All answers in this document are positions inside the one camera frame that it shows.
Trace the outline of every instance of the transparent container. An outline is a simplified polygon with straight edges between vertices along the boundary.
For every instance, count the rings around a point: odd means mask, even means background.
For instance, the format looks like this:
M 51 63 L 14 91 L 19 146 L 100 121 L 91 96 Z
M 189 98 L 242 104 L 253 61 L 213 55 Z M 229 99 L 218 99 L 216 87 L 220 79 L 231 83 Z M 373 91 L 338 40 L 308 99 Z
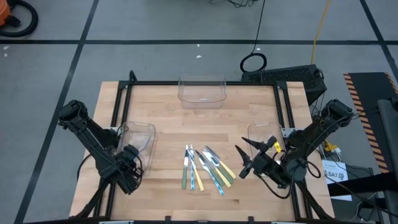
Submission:
M 257 142 L 265 142 L 265 143 L 268 141 L 268 139 L 271 136 L 274 136 L 278 141 L 280 148 L 286 151 L 284 139 L 282 137 L 282 127 L 280 126 L 279 123 L 271 122 L 263 124 L 252 124 L 248 127 L 248 136 L 250 140 Z M 255 147 L 250 146 L 249 144 L 248 148 L 251 153 L 251 158 L 253 159 L 253 157 L 256 156 L 259 151 Z M 266 152 L 266 154 L 270 157 L 272 157 L 275 153 L 276 153 L 275 146 L 272 146 Z M 283 154 L 284 154 L 283 152 L 278 153 L 275 157 L 275 161 L 278 161 Z
M 184 108 L 220 108 L 226 99 L 225 77 L 182 75 L 178 98 Z
M 151 161 L 152 149 L 156 140 L 155 126 L 148 123 L 128 121 L 122 125 L 121 132 L 116 153 L 120 153 L 123 148 L 129 144 L 137 148 L 145 175 Z

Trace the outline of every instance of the wooden table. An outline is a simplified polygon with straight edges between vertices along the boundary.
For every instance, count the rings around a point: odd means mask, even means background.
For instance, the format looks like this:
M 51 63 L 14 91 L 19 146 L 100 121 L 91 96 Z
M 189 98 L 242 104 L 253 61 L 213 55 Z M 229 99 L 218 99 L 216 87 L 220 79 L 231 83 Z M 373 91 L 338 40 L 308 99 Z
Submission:
M 110 126 L 117 86 L 117 82 L 102 83 L 93 118 L 102 127 Z M 303 85 L 288 83 L 288 90 L 295 125 L 305 128 L 312 120 Z M 144 176 L 141 186 L 131 195 L 123 194 L 117 187 L 112 219 L 164 220 L 165 216 L 170 215 L 172 220 L 245 221 L 248 216 L 253 216 L 255 221 L 294 221 L 292 200 L 275 197 L 253 174 L 246 179 L 237 177 L 230 188 L 223 188 L 225 194 L 221 196 L 197 160 L 205 190 L 199 191 L 196 181 L 195 190 L 181 189 L 186 144 L 193 144 L 199 150 L 204 145 L 211 146 L 238 175 L 243 167 L 234 145 L 247 149 L 241 137 L 248 136 L 248 126 L 258 122 L 278 123 L 271 86 L 227 86 L 227 92 L 228 96 L 220 109 L 189 110 L 182 108 L 177 98 L 177 86 L 133 87 L 127 120 L 154 124 L 157 142 L 150 171 Z M 280 98 L 285 111 L 282 91 Z M 119 112 L 118 125 L 122 109 L 123 106 Z M 286 112 L 284 121 L 288 126 Z M 309 160 L 323 173 L 322 162 L 316 151 Z M 99 179 L 91 158 L 81 169 L 71 215 L 77 214 L 89 201 L 98 188 Z M 308 189 L 317 202 L 329 215 L 334 216 L 325 178 L 315 179 L 308 174 L 306 179 Z M 273 189 L 277 189 L 271 180 L 267 181 Z M 285 195 L 287 190 L 276 191 Z M 298 193 L 300 213 L 305 217 L 299 190 Z M 107 194 L 103 197 L 102 215 Z

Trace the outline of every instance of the orange vacuum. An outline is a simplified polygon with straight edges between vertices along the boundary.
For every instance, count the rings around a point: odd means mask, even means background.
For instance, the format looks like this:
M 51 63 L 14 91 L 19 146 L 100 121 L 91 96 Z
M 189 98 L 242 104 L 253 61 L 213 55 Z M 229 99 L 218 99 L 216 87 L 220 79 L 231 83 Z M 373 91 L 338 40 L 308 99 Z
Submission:
M 32 14 L 32 20 L 30 24 L 23 30 L 20 31 L 4 31 L 7 26 L 19 27 L 21 21 L 11 14 L 11 10 L 15 6 L 23 6 L 29 10 Z M 5 37 L 23 37 L 31 34 L 37 27 L 39 17 L 36 10 L 27 2 L 23 0 L 0 0 L 0 35 Z

